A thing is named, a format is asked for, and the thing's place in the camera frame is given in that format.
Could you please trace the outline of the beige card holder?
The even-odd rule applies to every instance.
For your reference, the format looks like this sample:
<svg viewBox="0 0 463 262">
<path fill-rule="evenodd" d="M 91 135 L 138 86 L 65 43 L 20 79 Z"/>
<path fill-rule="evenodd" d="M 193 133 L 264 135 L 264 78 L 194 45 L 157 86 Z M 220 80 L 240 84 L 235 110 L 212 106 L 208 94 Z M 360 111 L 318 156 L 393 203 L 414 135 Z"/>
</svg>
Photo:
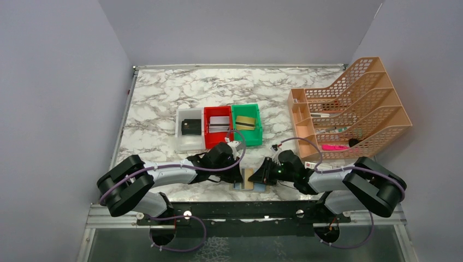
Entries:
<svg viewBox="0 0 463 262">
<path fill-rule="evenodd" d="M 248 192 L 248 193 L 263 193 L 267 194 L 270 192 L 268 186 L 260 183 L 250 182 L 248 179 L 254 174 L 253 168 L 241 168 L 241 175 L 243 178 L 242 182 L 233 183 L 230 186 L 230 190 L 237 192 Z"/>
</svg>

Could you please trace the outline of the red plastic bin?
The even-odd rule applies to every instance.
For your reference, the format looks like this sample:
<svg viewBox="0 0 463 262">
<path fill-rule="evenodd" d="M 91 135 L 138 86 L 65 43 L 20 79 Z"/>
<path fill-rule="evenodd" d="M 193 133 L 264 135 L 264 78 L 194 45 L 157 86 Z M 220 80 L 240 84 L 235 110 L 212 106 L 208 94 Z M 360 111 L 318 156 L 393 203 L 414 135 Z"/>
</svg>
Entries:
<svg viewBox="0 0 463 262">
<path fill-rule="evenodd" d="M 212 117 L 221 117 L 220 124 L 227 124 L 228 127 L 222 132 L 211 132 L 210 120 Z M 211 149 L 219 142 L 225 142 L 226 134 L 233 128 L 231 106 L 204 107 L 204 137 L 206 149 Z"/>
</svg>

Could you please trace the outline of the green plastic bin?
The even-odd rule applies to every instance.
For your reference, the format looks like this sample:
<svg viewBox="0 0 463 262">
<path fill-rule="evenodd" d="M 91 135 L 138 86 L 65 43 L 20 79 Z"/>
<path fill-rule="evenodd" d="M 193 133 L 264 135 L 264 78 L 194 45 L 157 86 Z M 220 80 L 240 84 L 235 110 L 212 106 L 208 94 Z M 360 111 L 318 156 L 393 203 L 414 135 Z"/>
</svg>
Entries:
<svg viewBox="0 0 463 262">
<path fill-rule="evenodd" d="M 260 146 L 263 143 L 263 126 L 260 118 L 260 109 L 258 104 L 241 104 L 232 105 L 233 128 L 235 129 L 235 120 L 237 116 L 247 116 L 256 119 L 255 130 L 240 130 L 244 136 L 247 146 Z"/>
</svg>

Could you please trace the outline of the white plastic bin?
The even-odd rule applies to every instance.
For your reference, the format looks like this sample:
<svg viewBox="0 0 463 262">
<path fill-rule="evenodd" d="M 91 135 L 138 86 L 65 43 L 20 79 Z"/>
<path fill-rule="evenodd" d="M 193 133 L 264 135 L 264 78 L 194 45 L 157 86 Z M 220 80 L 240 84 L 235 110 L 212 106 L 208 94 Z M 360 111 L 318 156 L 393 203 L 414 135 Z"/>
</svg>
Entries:
<svg viewBox="0 0 463 262">
<path fill-rule="evenodd" d="M 177 109 L 175 145 L 177 152 L 205 149 L 204 108 Z"/>
</svg>

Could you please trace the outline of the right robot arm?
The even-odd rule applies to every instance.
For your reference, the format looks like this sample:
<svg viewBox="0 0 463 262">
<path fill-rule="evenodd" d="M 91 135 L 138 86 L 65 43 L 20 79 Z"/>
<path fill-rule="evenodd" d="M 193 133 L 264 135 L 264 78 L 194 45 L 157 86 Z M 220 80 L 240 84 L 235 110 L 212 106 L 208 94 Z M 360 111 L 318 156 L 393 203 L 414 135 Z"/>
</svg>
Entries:
<svg viewBox="0 0 463 262">
<path fill-rule="evenodd" d="M 319 170 L 307 167 L 291 150 L 266 157 L 248 180 L 272 186 L 287 181 L 304 195 L 322 193 L 322 203 L 315 207 L 315 215 L 322 222 L 356 210 L 390 217 L 407 188 L 403 179 L 368 157 L 341 168 Z"/>
</svg>

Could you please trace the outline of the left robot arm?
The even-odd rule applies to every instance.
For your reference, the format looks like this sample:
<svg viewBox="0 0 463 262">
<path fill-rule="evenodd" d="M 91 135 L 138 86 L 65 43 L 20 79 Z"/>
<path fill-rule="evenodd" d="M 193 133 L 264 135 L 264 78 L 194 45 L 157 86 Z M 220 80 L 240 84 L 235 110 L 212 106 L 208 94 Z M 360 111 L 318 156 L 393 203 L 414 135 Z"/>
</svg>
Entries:
<svg viewBox="0 0 463 262">
<path fill-rule="evenodd" d="M 152 188 L 201 183 L 212 176 L 221 182 L 241 182 L 239 163 L 245 152 L 243 143 L 231 141 L 178 162 L 145 163 L 137 154 L 131 155 L 97 181 L 99 203 L 108 208 L 112 217 L 134 211 L 165 224 L 174 208 L 166 194 L 153 193 Z"/>
</svg>

